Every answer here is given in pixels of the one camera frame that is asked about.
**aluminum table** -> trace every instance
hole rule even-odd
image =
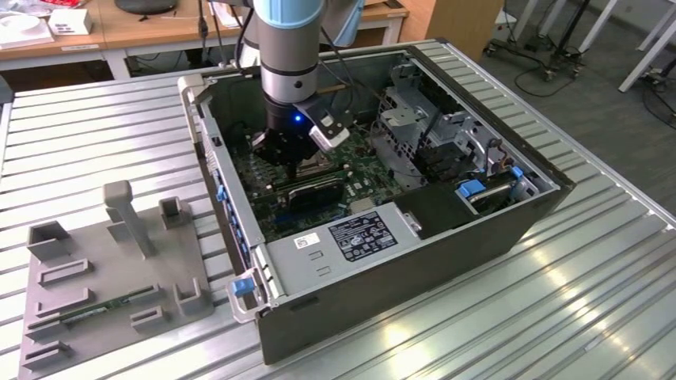
[[[0,129],[0,379],[17,374],[27,225],[57,218],[74,228],[103,220],[98,186],[117,179],[131,182],[137,210],[167,195],[190,201],[215,312],[47,378],[676,375],[671,215],[454,48],[434,41],[417,46],[578,183],[515,247],[265,366],[255,327],[234,322],[226,304],[222,286],[231,269],[175,74],[19,93],[3,106]]]

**barcode sticker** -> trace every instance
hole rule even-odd
[[[293,243],[295,243],[297,249],[309,247],[311,244],[318,243],[318,235],[311,233],[311,234],[303,235],[301,237],[295,237],[293,239]]]
[[[90,49],[98,49],[98,45],[90,44],[90,45],[73,45],[61,47],[61,51],[90,50]]]

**green circuit board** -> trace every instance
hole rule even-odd
[[[235,155],[233,163],[267,241],[349,216],[354,201],[370,199],[378,205],[402,191],[365,136],[355,132],[333,152],[318,153],[301,163],[293,181],[282,167],[269,165],[250,152]],[[343,185],[339,202],[301,214],[289,212],[285,198],[293,189],[335,180]]]

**metal bracket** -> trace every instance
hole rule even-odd
[[[247,309],[243,305],[243,300],[234,295],[234,282],[241,279],[253,279],[255,281],[257,268],[250,268],[239,275],[234,276],[225,285],[225,290],[227,293],[227,300],[231,307],[231,316],[234,320],[239,323],[247,323],[255,320],[255,313],[269,307],[266,303],[262,303],[262,294],[257,289],[258,284],[255,284],[255,290],[251,292],[253,298],[255,299],[257,306],[251,309]]]
[[[178,78],[178,94],[182,111],[185,113],[185,122],[190,131],[191,143],[197,143],[197,128],[190,111],[190,106],[195,104],[195,99],[205,91],[207,84],[203,82],[201,74],[191,74]]]

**motherboard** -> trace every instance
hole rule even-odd
[[[258,226],[267,241],[367,210],[402,192],[393,173],[370,146],[370,128],[354,127],[339,147],[317,152],[289,180],[285,169],[250,151],[233,163]]]

